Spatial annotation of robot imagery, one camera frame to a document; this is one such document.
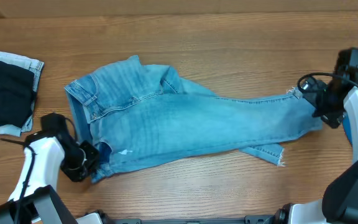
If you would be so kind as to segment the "light blue denim jeans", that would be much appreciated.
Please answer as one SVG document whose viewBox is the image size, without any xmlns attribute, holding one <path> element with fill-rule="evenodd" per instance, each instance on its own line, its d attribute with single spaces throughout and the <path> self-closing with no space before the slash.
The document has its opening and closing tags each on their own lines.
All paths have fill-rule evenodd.
<svg viewBox="0 0 358 224">
<path fill-rule="evenodd" d="M 93 182 L 233 149 L 279 166 L 283 142 L 323 127 L 297 89 L 224 98 L 136 55 L 72 81 L 65 92 L 79 140 L 100 154 Z"/>
</svg>

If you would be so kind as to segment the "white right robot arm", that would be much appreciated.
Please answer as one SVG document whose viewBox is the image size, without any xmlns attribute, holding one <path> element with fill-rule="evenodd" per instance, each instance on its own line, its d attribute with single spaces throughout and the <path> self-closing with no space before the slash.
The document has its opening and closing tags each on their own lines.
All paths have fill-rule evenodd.
<svg viewBox="0 0 358 224">
<path fill-rule="evenodd" d="M 358 223 L 358 68 L 331 75 L 325 87 L 316 84 L 315 73 L 302 77 L 301 92 L 314 93 L 313 106 L 324 122 L 331 113 L 347 114 L 353 149 L 352 165 L 328 185 L 322 199 L 305 204 L 286 204 L 266 223 Z"/>
</svg>

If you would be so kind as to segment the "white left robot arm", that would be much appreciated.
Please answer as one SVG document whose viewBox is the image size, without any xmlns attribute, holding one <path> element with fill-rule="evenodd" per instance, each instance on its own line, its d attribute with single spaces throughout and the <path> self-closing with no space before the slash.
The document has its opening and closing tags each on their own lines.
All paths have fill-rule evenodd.
<svg viewBox="0 0 358 224">
<path fill-rule="evenodd" d="M 0 224 L 6 223 L 94 223 L 102 224 L 100 214 L 75 218 L 56 192 L 59 172 L 81 182 L 96 169 L 99 151 L 84 141 L 48 132 L 27 136 L 23 146 L 25 161 L 18 183 L 8 201 L 0 205 Z"/>
</svg>

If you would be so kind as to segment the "dark blue cloth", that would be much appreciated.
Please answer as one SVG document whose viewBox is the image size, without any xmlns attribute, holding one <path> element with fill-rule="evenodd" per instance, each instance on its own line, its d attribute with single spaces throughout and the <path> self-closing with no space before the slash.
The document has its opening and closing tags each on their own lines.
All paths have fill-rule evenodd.
<svg viewBox="0 0 358 224">
<path fill-rule="evenodd" d="M 347 137 L 347 140 L 349 141 L 350 145 L 352 145 L 351 124 L 350 124 L 348 115 L 345 115 L 344 120 L 342 122 L 342 126 L 344 129 L 345 135 Z"/>
</svg>

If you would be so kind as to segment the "black folded garment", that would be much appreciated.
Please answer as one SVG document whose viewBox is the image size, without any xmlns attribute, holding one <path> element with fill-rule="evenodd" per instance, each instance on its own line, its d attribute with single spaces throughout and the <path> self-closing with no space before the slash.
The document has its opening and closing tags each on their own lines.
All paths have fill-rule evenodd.
<svg viewBox="0 0 358 224">
<path fill-rule="evenodd" d="M 22 127 L 32 115 L 34 73 L 0 61 L 0 126 Z"/>
</svg>

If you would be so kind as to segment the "light denim folded garment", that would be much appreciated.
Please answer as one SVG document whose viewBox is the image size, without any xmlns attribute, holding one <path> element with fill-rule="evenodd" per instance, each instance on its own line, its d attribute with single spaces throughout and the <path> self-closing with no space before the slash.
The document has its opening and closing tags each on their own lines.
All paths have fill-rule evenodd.
<svg viewBox="0 0 358 224">
<path fill-rule="evenodd" d="M 44 62 L 26 56 L 7 53 L 7 52 L 0 52 L 0 61 L 33 72 L 34 73 L 33 90 L 37 93 L 40 76 L 42 73 L 42 69 L 44 67 Z M 7 134 L 7 135 L 19 137 L 21 133 L 29 132 L 32 130 L 33 118 L 34 116 L 30 115 L 21 128 L 18 128 L 17 126 L 11 124 L 0 126 L 0 134 Z"/>
</svg>

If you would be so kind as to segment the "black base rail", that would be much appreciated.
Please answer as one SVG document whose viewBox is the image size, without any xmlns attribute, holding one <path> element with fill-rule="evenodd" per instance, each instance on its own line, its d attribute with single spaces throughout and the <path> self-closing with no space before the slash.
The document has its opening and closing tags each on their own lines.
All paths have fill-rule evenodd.
<svg viewBox="0 0 358 224">
<path fill-rule="evenodd" d="M 278 209 L 274 215 L 246 215 L 244 218 L 202 218 L 202 219 L 164 219 L 141 220 L 139 218 L 113 219 L 102 210 L 94 213 L 101 217 L 102 223 L 108 224 L 287 224 L 288 213 Z"/>
</svg>

